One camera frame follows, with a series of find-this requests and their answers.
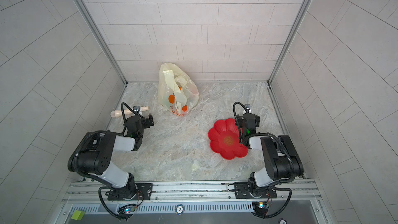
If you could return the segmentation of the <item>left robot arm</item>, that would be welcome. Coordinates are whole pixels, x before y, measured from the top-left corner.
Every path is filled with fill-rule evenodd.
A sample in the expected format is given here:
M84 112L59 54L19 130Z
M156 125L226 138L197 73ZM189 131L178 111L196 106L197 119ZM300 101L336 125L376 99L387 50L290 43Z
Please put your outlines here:
M131 116L124 122L127 135L111 131L88 132L68 160L67 168L110 189L109 199L130 200L139 195L134 176L112 162L114 151L137 151L144 130L154 125L153 115Z

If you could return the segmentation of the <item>wooden rolling pin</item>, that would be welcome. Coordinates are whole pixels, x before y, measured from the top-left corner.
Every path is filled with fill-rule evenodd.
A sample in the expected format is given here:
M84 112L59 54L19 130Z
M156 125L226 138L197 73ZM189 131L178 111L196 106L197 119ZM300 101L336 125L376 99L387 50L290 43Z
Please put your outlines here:
M148 106L141 106L141 112L140 112L139 114L141 114L142 112L148 111L148 110L149 110L149 107L148 107ZM131 114L134 113L134 111L131 111L131 110L123 110L123 111L124 111L124 114L125 114L125 115L131 115ZM112 118L122 117L122 110L115 110L115 111L112 111L112 112L110 113L110 116L111 116Z

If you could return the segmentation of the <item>orange fruit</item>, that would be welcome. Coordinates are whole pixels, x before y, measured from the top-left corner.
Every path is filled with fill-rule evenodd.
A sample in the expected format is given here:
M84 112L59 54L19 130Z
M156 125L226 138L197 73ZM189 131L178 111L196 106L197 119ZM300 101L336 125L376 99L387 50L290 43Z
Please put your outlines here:
M171 94L171 95L169 96L168 100L169 100L169 102L170 102L171 104L174 104L174 103L175 103L175 96L174 96L173 94Z

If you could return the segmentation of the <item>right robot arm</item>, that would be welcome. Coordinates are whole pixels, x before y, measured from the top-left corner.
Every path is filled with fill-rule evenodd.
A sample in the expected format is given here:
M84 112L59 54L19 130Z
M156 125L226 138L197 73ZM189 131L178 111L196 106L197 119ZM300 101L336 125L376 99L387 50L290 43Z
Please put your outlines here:
M275 136L257 132L260 117L252 113L237 116L239 142L248 149L263 153L264 168L253 172L248 180L248 191L254 198L272 196L273 187L290 183L304 174L304 167L288 135Z

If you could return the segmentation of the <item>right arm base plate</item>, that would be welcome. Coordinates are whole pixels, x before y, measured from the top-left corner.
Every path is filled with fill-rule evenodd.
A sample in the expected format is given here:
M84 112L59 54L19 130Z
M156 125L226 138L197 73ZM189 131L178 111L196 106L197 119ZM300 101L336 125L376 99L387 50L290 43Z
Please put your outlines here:
M232 189L229 188L229 191L233 191L236 199L276 199L277 194L276 191L272 190L269 187L258 187L255 183L249 183L247 181L243 182L234 182L231 183L233 186Z

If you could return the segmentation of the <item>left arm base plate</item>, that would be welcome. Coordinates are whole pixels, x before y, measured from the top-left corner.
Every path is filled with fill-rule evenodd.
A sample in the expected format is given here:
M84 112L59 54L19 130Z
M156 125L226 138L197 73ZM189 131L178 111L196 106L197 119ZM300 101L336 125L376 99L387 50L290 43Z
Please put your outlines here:
M152 183L136 183L133 187L111 188L105 195L108 201L144 201L150 200L152 188Z

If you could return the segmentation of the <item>aluminium mounting rail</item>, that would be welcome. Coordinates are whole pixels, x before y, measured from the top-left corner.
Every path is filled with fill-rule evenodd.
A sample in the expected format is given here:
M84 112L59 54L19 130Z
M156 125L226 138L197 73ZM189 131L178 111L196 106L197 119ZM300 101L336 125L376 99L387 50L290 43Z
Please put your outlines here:
M227 201L265 201L265 199L236 199L231 183L243 182L233 181L152 181L138 183L152 183L150 200L144 203L167 203L167 202L227 202ZM61 203L99 203L98 189L102 186L94 181L71 183ZM276 191L276 199L267 199L272 202L285 201L289 195L287 191Z

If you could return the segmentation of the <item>green block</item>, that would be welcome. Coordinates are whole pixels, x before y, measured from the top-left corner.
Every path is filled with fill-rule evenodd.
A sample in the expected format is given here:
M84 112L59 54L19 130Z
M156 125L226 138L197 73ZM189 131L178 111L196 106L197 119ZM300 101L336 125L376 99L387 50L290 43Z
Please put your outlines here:
M75 210L71 216L72 220L82 220L82 218L84 217L85 212L84 211L79 211L79 210Z

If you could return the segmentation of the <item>red flower-shaped bowl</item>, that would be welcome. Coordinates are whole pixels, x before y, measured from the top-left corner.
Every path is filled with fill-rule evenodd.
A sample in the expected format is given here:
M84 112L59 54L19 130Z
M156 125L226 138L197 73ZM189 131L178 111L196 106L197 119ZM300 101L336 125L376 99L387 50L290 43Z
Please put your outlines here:
M210 148L226 160L244 158L248 154L248 148L239 143L238 128L235 120L217 120L208 132Z

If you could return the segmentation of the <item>cream plastic bag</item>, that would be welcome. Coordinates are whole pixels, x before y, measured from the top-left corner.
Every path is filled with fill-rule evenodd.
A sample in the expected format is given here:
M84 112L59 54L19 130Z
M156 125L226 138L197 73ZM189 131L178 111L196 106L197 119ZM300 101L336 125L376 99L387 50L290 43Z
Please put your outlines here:
M175 96L171 104L169 96ZM159 71L158 102L176 116L185 116L199 101L199 91L190 77L174 63L164 63Z

